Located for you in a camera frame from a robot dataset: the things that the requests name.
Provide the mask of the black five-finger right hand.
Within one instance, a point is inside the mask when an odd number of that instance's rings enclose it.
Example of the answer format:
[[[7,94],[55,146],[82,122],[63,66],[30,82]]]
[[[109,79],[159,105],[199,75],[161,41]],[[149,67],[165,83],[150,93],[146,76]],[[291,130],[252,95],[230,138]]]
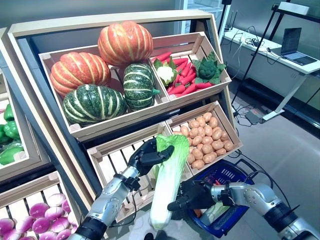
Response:
[[[175,201],[167,205],[167,210],[174,212],[185,209],[209,209],[216,204],[211,190],[212,185],[204,181],[183,181],[179,186]]]

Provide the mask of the black five-finger left hand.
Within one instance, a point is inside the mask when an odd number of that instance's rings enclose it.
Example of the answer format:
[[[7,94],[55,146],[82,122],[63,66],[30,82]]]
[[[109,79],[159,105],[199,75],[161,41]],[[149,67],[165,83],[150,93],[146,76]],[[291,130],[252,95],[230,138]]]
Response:
[[[173,154],[175,147],[169,145],[164,150],[157,150],[157,139],[153,138],[141,145],[130,157],[128,165],[136,169],[137,177],[149,173],[153,166],[167,161]]]

